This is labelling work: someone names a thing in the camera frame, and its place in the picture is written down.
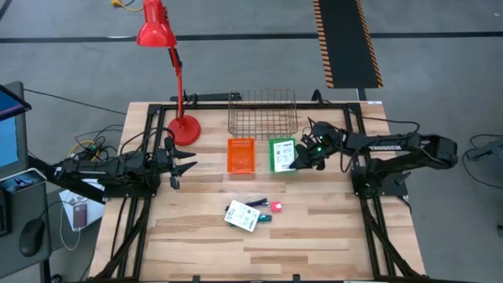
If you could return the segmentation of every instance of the label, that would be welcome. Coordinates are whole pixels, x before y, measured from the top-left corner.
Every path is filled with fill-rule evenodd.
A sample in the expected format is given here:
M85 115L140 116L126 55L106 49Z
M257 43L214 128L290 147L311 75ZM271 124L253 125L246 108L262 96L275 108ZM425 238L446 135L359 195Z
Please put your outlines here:
M283 141L274 143L274 171L284 172L284 171L294 171L295 169L290 169L290 164L296 158L295 147L293 141Z
M260 210L254 209L242 204L239 201L233 200L230 203L229 210L227 211L224 220L235 226L241 227L245 230L253 232L257 221L259 220Z

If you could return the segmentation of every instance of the orange container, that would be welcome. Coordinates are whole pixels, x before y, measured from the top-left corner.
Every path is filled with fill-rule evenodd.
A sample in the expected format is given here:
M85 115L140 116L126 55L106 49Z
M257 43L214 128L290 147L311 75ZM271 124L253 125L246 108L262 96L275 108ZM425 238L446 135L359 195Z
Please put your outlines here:
M255 172L255 139L230 138L227 141L227 172L230 174Z

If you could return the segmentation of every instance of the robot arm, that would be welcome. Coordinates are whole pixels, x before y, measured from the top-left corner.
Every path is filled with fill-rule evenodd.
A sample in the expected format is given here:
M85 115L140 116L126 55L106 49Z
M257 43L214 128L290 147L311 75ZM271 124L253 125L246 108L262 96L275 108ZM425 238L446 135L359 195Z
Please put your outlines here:
M171 187L179 189L178 177L197 163L176 164L175 159L196 154L178 151L171 137L164 139L164 145L164 149L154 153L133 151L105 162L67 158L54 165L53 179L58 185L71 188L83 178L95 178L105 188L104 197L154 197L161 174L170 172Z
M416 132L386 136L366 136L334 127L327 122L311 122L311 134L304 135L297 145L297 158L290 168L325 169L325 159L334 153L351 158L361 153L375 151L402 151L407 154L389 160L371 159L366 167L356 167L351 172L355 191L371 197L379 192L388 176L402 176L403 171L419 167L449 169L457 163L456 142L438 135L421 135ZM396 177L394 182L402 182Z

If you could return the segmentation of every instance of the wooden tabletop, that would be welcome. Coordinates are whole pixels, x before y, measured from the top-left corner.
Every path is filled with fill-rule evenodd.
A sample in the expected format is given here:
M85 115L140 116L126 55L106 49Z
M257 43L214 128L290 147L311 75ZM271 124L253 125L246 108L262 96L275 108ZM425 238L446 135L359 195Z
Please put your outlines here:
M141 133L149 103L131 103L121 143ZM363 116L385 118L382 104L362 102ZM340 171L340 155L327 160L324 171L301 170L293 175L270 172L267 141L255 143L256 173L229 175L226 172L227 110L189 110L202 127L201 136L180 150L197 153L183 160L198 164L180 178L181 189L170 187L163 176L152 201L141 281L190 280L342 280L372 278L359 200L352 193L348 174ZM299 131L308 126L307 117L344 128L340 110L297 110ZM174 118L168 111L165 125ZM387 123L365 120L368 135L389 134ZM136 149L137 138L125 151ZM393 153L379 153L389 158ZM250 233L224 222L224 209L231 200L254 201L266 197L281 201L283 211L273 221L258 223ZM381 197L391 242L410 266L423 273L423 263L409 209L395 197ZM105 206L90 276L110 260L120 199ZM269 208L260 208L272 214ZM123 238L128 209L124 209L119 230ZM376 240L381 273L384 255ZM131 275L136 243L131 245L126 275Z

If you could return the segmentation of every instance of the small pink cube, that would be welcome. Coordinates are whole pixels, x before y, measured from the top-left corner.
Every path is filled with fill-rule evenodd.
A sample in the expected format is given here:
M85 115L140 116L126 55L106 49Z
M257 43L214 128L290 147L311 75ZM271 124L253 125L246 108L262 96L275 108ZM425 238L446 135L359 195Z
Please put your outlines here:
M281 202L280 201L273 201L270 203L270 210L272 212L280 212L281 211Z

